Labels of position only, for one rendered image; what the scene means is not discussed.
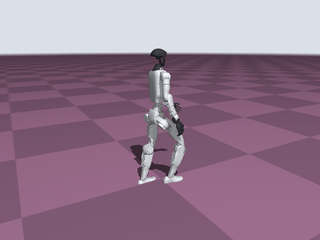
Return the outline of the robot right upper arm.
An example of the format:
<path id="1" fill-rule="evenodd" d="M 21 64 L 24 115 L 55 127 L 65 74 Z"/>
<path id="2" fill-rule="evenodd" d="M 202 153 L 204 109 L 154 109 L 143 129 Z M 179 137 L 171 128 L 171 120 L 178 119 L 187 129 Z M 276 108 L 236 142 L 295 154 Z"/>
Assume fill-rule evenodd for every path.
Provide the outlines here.
<path id="1" fill-rule="evenodd" d="M 168 95 L 170 91 L 170 79 L 171 75 L 168 72 L 161 71 L 160 72 L 160 80 L 162 81 L 162 92 L 163 92 L 163 101 L 168 102 Z"/>

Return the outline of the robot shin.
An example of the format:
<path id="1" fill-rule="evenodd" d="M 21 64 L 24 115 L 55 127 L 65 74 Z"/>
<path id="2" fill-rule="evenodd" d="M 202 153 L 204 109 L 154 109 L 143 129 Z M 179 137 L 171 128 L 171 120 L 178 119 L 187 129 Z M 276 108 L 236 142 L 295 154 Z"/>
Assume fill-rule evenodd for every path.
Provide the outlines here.
<path id="1" fill-rule="evenodd" d="M 170 165 L 170 170 L 168 173 L 168 176 L 170 179 L 173 178 L 177 168 L 179 167 L 179 165 L 184 157 L 185 151 L 186 151 L 186 148 L 184 148 L 183 145 L 179 145 L 176 148 L 176 151 L 174 151 L 172 153 L 171 160 L 170 160 L 171 165 Z"/>
<path id="2" fill-rule="evenodd" d="M 143 150 L 143 148 L 142 148 L 142 150 Z M 151 154 L 145 154 L 142 151 L 142 155 L 141 155 L 141 166 L 142 166 L 141 179 L 142 179 L 142 181 L 145 181 L 146 178 L 147 178 L 147 175 L 148 175 L 148 172 L 149 172 L 149 168 L 151 166 L 152 159 L 153 159 L 153 154 L 154 154 L 154 149 L 153 149 L 153 152 Z"/>

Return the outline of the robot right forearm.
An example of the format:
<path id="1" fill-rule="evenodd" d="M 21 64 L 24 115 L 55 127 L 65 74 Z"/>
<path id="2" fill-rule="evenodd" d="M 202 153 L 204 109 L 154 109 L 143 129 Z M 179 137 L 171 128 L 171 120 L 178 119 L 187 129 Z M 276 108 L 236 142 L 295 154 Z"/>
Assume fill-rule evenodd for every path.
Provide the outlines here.
<path id="1" fill-rule="evenodd" d="M 168 103 L 166 104 L 166 107 L 168 109 L 169 115 L 171 116 L 171 120 L 172 118 L 175 118 L 175 120 L 177 121 L 179 119 L 179 116 L 177 115 L 177 112 L 174 107 L 173 96 L 169 94 L 167 96 L 167 100 Z"/>

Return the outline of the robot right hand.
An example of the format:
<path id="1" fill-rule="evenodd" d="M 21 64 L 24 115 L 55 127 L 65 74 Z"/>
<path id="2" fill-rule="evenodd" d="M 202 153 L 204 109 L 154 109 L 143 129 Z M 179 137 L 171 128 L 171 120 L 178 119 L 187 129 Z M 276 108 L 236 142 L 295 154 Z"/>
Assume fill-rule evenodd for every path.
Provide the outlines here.
<path id="1" fill-rule="evenodd" d="M 176 121 L 175 118 L 172 117 L 172 121 L 173 121 L 174 124 L 176 124 L 176 129 L 178 130 L 178 135 L 177 136 L 182 135 L 183 132 L 184 132 L 184 125 L 180 122 L 180 119 L 178 119 Z"/>

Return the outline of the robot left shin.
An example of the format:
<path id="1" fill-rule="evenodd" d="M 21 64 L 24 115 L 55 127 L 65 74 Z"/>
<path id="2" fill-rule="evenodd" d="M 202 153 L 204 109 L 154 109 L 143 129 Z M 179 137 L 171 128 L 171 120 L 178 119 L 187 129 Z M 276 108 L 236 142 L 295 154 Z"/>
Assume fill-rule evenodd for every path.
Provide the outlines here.
<path id="1" fill-rule="evenodd" d="M 142 150 L 143 150 L 143 148 L 142 148 Z M 149 172 L 149 168 L 151 166 L 152 159 L 153 159 L 153 154 L 154 154 L 154 149 L 153 149 L 153 152 L 151 154 L 145 154 L 142 151 L 142 155 L 141 155 L 141 166 L 142 166 L 141 179 L 142 179 L 142 181 L 145 181 L 146 178 L 147 178 L 147 175 L 148 175 L 148 172 Z"/>

